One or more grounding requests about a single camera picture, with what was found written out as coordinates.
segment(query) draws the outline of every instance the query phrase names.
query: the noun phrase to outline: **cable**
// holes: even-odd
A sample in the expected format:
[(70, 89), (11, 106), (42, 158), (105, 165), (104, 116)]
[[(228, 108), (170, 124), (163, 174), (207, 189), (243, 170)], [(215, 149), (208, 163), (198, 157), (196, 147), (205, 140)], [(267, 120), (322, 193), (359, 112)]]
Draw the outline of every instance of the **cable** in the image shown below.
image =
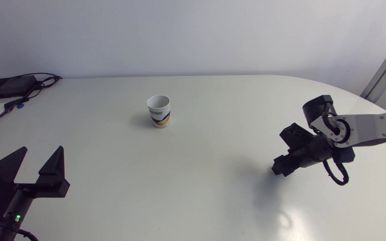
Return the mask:
[(331, 130), (331, 132), (333, 132), (336, 135), (339, 135), (340, 134), (339, 128), (336, 128), (336, 127), (332, 126), (330, 121), (328, 120), (328, 111), (329, 110), (330, 110), (330, 104), (327, 103), (326, 108), (325, 108), (324, 113), (323, 113), (323, 122), (326, 125), (326, 127), (329, 130)]
[(31, 241), (38, 241), (38, 238), (35, 237), (33, 234), (31, 234), (30, 232), (28, 231), (25, 231), (23, 229), (19, 229), (19, 231), (17, 232), (18, 234), (20, 235), (23, 235), (24, 238), (29, 238)]
[(42, 85), (42, 88), (38, 91), (38, 93), (36, 93), (35, 95), (29, 97), (29, 99), (32, 99), (32, 98), (36, 97), (38, 94), (40, 94), (40, 92), (44, 89), (43, 86), (44, 85)]
[(348, 176), (348, 172), (346, 171), (345, 167), (343, 166), (342, 163), (336, 163), (336, 166), (337, 168), (339, 169), (339, 171), (342, 173), (343, 175), (343, 181), (337, 179), (337, 177), (334, 176), (333, 172), (331, 171), (330, 167), (328, 166), (328, 163), (327, 163), (327, 160), (324, 160), (323, 161), (323, 165), (324, 165), (324, 168), (326, 169), (328, 175), (332, 178), (332, 180), (337, 183), (338, 185), (345, 185), (348, 183), (349, 181), (349, 176)]
[[(24, 75), (17, 75), (17, 76), (13, 76), (13, 77), (10, 77), (10, 78), (18, 78), (18, 77), (21, 77), (21, 76), (26, 76), (26, 75), (38, 75), (38, 74), (46, 74), (46, 75), (52, 75), (52, 77), (49, 77), (49, 78), (46, 78), (44, 79), (43, 81), (38, 81), (38, 84), (34, 87), (32, 87), (32, 89), (26, 93), (26, 95), (24, 95), (22, 98), (20, 98), (17, 102), (15, 102), (13, 105), (11, 105), (10, 107), (8, 107), (3, 113), (0, 114), (0, 118), (2, 116), (4, 116), (5, 114), (9, 113), (10, 111), (13, 110), (13, 108), (16, 106), (16, 105), (19, 105), (21, 103), (23, 103), (23, 101), (26, 99), (26, 98), (29, 98), (29, 95), (34, 91), (34, 90), (40, 90), (38, 91), (37, 94), (35, 94), (34, 96), (32, 96), (32, 98), (36, 97), (44, 88), (49, 88), (49, 87), (52, 87), (54, 84), (56, 84), (60, 79), (62, 79), (62, 77), (58, 76), (58, 75), (55, 75), (55, 74), (51, 74), (51, 73), (30, 73), (30, 74), (24, 74)], [(49, 80), (52, 80), (54, 79), (54, 81), (51, 83), (51, 84), (48, 84), (48, 85), (45, 85), (44, 82), (46, 81), (49, 81)]]
[(6, 79), (11, 79), (11, 78), (19, 78), (19, 77), (28, 76), (28, 75), (52, 75), (54, 77), (58, 77), (57, 75), (52, 74), (52, 73), (39, 72), (39, 73), (29, 73), (29, 74), (24, 74), (24, 75), (16, 75), (16, 76), (9, 77), (9, 78), (1, 78), (0, 80), (6, 80)]

